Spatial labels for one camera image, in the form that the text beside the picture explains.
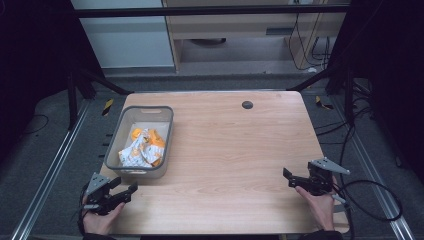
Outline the black curtain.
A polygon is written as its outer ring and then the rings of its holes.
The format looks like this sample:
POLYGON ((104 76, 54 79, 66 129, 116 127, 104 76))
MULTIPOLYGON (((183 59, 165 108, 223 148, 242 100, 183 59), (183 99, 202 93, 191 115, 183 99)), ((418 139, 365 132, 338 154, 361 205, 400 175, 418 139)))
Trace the black curtain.
POLYGON ((400 159, 424 184, 424 0, 351 0, 327 89, 371 82, 372 104, 400 159))
POLYGON ((0 165, 31 121, 38 102, 67 88, 95 96, 80 69, 103 72, 71 0, 0 0, 0 165))

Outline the crumpled orange white wrapper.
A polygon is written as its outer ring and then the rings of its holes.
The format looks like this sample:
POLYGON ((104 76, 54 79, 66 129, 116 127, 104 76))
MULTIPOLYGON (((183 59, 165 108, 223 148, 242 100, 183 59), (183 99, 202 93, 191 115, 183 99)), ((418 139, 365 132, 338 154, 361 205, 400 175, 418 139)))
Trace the crumpled orange white wrapper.
POLYGON ((163 161, 166 144, 156 129, 135 128, 130 137, 130 146, 118 152, 124 167, 153 168, 163 161))

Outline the light wooden desk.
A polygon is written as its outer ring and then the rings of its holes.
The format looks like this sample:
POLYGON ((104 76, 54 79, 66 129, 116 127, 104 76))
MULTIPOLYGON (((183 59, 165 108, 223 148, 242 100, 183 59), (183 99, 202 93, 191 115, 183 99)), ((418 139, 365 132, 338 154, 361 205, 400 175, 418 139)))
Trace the light wooden desk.
MULTIPOLYGON (((161 0, 165 7, 346 4, 350 0, 161 0)), ((282 36, 294 64, 312 63, 309 55, 318 37, 338 35, 344 13, 169 16, 173 40, 282 36)))

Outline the white cabinet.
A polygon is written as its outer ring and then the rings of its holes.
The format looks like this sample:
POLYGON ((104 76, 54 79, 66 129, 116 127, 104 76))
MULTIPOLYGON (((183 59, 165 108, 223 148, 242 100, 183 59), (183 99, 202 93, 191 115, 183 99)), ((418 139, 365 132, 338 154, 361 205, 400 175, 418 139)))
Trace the white cabinet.
MULTIPOLYGON (((161 0, 71 0, 76 10, 162 7, 161 0)), ((165 18, 81 18, 102 69, 173 67, 165 18)))

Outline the person's right hand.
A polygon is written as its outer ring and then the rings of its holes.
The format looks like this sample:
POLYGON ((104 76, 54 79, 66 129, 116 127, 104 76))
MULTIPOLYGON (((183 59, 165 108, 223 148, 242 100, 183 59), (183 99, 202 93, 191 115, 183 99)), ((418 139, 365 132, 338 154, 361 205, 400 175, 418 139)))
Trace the person's right hand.
POLYGON ((334 191, 315 196, 304 188, 297 186, 296 192, 308 203, 317 228, 325 231, 334 231, 334 191))

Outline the black horizontal frame bar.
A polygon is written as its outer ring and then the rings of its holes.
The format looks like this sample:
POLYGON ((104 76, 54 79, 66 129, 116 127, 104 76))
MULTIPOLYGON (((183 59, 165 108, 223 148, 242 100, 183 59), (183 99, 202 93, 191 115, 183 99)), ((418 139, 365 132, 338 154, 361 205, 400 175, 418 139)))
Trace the black horizontal frame bar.
POLYGON ((291 13, 341 13, 347 12, 349 8, 349 4, 193 6, 128 9, 83 9, 74 10, 72 14, 79 18, 108 18, 291 13))

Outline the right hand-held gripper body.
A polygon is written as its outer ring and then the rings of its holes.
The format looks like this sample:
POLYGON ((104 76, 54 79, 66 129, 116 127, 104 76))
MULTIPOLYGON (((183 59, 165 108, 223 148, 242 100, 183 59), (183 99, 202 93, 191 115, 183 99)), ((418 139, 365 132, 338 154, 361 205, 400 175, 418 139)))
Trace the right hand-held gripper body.
POLYGON ((349 175, 350 171, 327 157, 311 160, 307 165, 309 177, 303 188, 314 196, 330 193, 333 189, 333 174, 349 175))

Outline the person's left hand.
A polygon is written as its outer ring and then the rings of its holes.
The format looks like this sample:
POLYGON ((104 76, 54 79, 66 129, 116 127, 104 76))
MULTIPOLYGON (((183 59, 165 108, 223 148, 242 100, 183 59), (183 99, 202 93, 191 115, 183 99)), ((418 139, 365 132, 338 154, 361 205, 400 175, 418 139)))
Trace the person's left hand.
POLYGON ((90 234, 108 235, 111 231, 113 223, 118 218, 124 207, 125 204, 120 203, 107 215, 98 215, 88 210, 84 210, 82 212, 82 223, 84 231, 90 234))

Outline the aluminium floor rail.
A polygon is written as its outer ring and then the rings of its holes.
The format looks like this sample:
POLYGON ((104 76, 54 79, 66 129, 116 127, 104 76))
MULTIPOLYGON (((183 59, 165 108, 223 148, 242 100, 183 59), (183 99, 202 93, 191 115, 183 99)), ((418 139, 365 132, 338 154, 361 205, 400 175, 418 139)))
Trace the aluminium floor rail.
POLYGON ((364 147, 363 142, 359 135, 354 131, 354 127, 347 124, 344 129, 347 131, 346 142, 352 145, 356 154, 356 159, 358 160, 366 179, 375 182, 375 185, 372 186, 374 195, 376 196, 385 217, 387 219, 391 218, 389 224, 396 238, 398 240, 416 240, 407 221, 403 217, 399 205, 396 203, 395 197, 388 190, 381 188, 381 186, 386 185, 386 183, 382 176, 378 173, 364 147))
POLYGON ((74 126, 67 131, 52 163, 50 164, 43 180, 41 181, 31 203, 29 204, 25 214, 21 218, 19 224, 13 231, 10 240, 27 240, 34 224, 36 223, 45 202, 51 192, 53 185, 65 163, 67 156, 76 140, 78 133, 87 116, 87 111, 91 105, 89 100, 83 100, 81 107, 77 112, 77 119, 74 126))

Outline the yellow black tape strip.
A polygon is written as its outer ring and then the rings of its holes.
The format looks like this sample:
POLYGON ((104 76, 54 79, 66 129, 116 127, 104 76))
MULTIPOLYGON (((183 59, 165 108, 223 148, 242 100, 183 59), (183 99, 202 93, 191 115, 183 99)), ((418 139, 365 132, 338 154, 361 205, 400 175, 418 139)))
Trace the yellow black tape strip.
POLYGON ((333 109, 334 109, 334 107, 333 107, 333 105, 332 105, 332 104, 324 104, 324 103, 322 102, 322 99, 321 99, 321 97, 320 97, 320 96, 315 96, 315 104, 316 104, 318 107, 321 107, 321 108, 324 108, 324 109, 327 109, 327 110, 333 110, 333 109))
POLYGON ((108 115, 108 113, 109 113, 109 111, 110 111, 110 109, 111 109, 111 106, 113 105, 113 102, 114 102, 114 99, 108 99, 107 101, 106 101, 106 103, 105 103, 105 106, 104 106, 104 108, 103 108, 103 110, 102 110, 102 116, 107 116, 108 115))

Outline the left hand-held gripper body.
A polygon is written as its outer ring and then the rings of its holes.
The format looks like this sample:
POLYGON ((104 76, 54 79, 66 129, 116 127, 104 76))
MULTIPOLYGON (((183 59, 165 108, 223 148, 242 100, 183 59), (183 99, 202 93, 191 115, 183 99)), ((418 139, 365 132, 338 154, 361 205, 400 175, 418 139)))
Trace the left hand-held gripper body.
POLYGON ((84 210, 89 210, 99 215, 107 215, 114 210, 120 203, 116 195, 111 195, 108 188, 110 178, 94 173, 88 183, 84 196, 86 202, 83 204, 84 210))

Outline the grey plastic bin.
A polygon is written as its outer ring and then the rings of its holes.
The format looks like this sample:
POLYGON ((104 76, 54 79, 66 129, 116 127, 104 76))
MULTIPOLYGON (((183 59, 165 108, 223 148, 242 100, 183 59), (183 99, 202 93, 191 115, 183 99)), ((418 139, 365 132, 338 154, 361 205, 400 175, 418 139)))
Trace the grey plastic bin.
POLYGON ((167 154, 170 149, 173 128, 173 109, 169 106, 129 106, 119 118, 112 141, 107 150, 104 164, 122 178, 157 179, 167 170, 167 154), (135 128, 156 129, 165 141, 163 161, 153 168, 124 167, 118 152, 129 147, 132 143, 130 134, 135 128))

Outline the black metal stand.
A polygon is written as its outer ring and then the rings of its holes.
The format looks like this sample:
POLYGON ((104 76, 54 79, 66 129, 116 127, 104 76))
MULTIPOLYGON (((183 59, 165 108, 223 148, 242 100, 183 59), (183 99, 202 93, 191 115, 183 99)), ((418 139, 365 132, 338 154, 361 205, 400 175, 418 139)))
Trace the black metal stand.
POLYGON ((354 125, 353 115, 353 85, 354 71, 349 66, 334 64, 325 70, 313 75, 306 81, 288 88, 288 91, 301 92, 308 86, 320 81, 323 78, 328 78, 329 82, 326 86, 326 92, 335 94, 341 88, 344 88, 344 116, 350 126, 354 125))
POLYGON ((96 91, 91 84, 94 81, 103 85, 104 87, 112 90, 120 95, 129 95, 131 91, 125 90, 112 82, 108 81, 105 77, 97 75, 87 69, 70 70, 67 76, 67 93, 69 104, 69 126, 68 129, 72 130, 78 120, 77 108, 77 94, 79 90, 84 99, 93 99, 96 96, 96 91))

